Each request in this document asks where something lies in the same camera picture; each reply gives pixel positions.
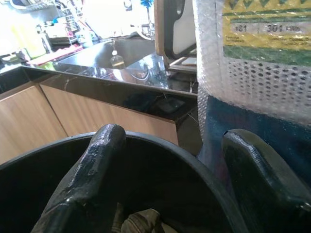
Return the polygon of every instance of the bubble wrap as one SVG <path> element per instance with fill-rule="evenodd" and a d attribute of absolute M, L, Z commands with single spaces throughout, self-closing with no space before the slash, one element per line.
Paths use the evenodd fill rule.
<path fill-rule="evenodd" d="M 193 4 L 201 93 L 311 126 L 311 0 Z"/>

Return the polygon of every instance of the blue cloth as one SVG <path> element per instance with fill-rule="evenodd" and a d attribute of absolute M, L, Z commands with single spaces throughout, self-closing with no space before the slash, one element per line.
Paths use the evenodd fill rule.
<path fill-rule="evenodd" d="M 241 109 L 214 97 L 207 101 L 204 144 L 198 159 L 231 191 L 222 156 L 223 134 L 245 129 L 257 134 L 311 187 L 311 128 Z"/>

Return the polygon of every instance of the printed label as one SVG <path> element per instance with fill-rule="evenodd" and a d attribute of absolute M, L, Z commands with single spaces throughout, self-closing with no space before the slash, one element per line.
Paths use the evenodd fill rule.
<path fill-rule="evenodd" d="M 246 59 L 246 52 L 257 48 L 261 57 L 256 60 L 277 63 L 282 52 L 298 56 L 285 63 L 311 66 L 311 0 L 225 0 L 223 38 L 225 56 Z"/>

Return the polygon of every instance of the dish rack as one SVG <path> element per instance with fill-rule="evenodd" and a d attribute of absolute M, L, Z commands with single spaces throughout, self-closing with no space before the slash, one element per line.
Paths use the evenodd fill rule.
<path fill-rule="evenodd" d="M 49 8 L 51 6 L 54 6 L 53 2 L 53 0 L 28 0 L 29 5 L 21 6 L 14 4 L 13 0 L 10 0 L 10 4 L 12 5 L 12 7 L 23 12 L 31 12 Z"/>

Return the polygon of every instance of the kitchen counter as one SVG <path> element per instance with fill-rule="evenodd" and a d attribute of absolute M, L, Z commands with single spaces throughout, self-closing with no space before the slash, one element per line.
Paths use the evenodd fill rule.
<path fill-rule="evenodd" d="M 34 82 L 40 83 L 42 88 L 54 88 L 55 93 L 60 90 L 172 120 L 176 124 L 179 145 L 197 154 L 201 139 L 195 75 L 166 71 L 163 57 L 155 53 L 123 70 L 63 64 L 61 60 L 40 66 L 17 65 L 0 73 L 1 93 Z"/>

